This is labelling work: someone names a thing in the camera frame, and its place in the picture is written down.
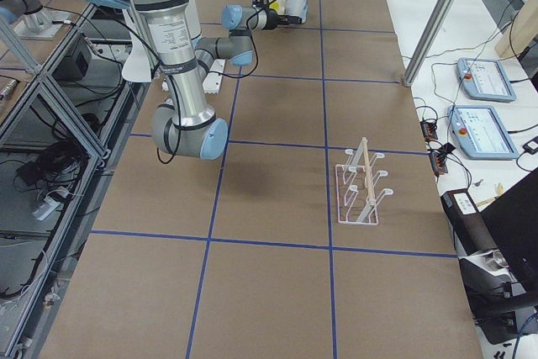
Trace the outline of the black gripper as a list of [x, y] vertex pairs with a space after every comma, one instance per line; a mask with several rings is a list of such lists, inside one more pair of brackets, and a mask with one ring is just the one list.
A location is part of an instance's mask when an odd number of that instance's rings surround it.
[[[269, 6], [271, 3], [274, 3], [276, 0], [255, 0], [254, 8], [255, 15], [253, 19], [255, 20], [253, 29], [258, 30], [272, 30], [278, 27], [276, 24], [276, 17], [274, 16], [275, 12], [272, 11]], [[303, 23], [303, 20], [297, 16], [280, 16], [279, 24], [280, 25], [300, 25]]]

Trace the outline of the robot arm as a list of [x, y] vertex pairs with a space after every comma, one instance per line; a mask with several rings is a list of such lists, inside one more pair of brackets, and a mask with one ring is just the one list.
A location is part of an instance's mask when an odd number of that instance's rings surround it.
[[280, 15], [273, 0], [255, 0], [249, 7], [231, 5], [222, 12], [226, 38], [200, 34], [198, 12], [192, 0], [85, 0], [109, 8], [134, 8], [146, 21], [150, 44], [165, 75], [169, 98], [153, 118], [152, 139], [158, 150], [172, 156], [213, 160], [227, 144], [228, 125], [207, 103], [203, 80], [217, 59], [235, 66], [256, 60], [251, 33], [279, 25], [301, 24], [303, 12]]

